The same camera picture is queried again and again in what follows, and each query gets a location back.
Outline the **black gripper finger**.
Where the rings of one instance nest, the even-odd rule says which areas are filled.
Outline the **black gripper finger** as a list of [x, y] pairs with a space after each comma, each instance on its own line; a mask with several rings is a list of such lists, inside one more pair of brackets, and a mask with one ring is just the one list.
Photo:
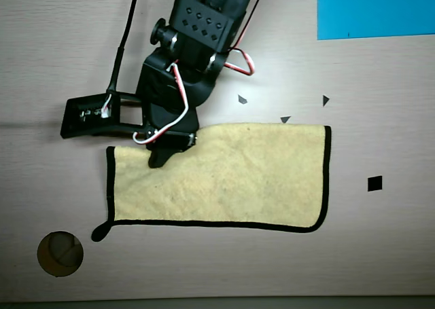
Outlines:
[[156, 148], [151, 150], [148, 166], [150, 168], [161, 168], [175, 154], [174, 149]]

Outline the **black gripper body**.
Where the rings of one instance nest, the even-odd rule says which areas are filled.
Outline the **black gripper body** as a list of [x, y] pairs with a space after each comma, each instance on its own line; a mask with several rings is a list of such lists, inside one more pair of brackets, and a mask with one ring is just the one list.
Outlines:
[[[150, 138], [155, 130], [160, 130], [167, 124], [175, 121], [184, 110], [184, 104], [179, 97], [181, 108], [165, 108], [152, 103], [145, 97], [141, 98], [143, 124], [146, 137]], [[162, 136], [146, 145], [150, 151], [155, 149], [174, 149], [176, 152], [185, 151], [196, 143], [196, 133], [199, 129], [196, 108], [199, 103], [195, 99], [188, 98], [189, 110], [187, 114], [176, 125], [169, 128]]]

